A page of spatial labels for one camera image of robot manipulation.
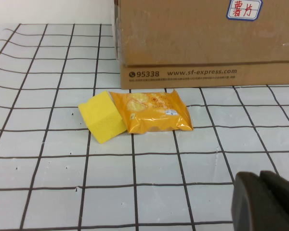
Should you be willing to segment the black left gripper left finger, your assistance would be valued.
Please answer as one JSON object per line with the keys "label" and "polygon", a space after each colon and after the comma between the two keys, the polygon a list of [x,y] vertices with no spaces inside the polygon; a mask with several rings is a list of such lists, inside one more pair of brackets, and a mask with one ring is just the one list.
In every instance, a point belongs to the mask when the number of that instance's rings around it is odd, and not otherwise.
{"label": "black left gripper left finger", "polygon": [[289,216],[252,172],[236,174],[231,214],[236,231],[289,231]]}

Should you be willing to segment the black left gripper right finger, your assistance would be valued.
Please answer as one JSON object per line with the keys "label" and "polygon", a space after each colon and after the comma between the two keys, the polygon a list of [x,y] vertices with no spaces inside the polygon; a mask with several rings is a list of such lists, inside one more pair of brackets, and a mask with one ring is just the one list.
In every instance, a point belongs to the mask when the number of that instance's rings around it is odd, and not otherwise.
{"label": "black left gripper right finger", "polygon": [[289,181],[271,171],[261,171],[260,179],[289,216]]}

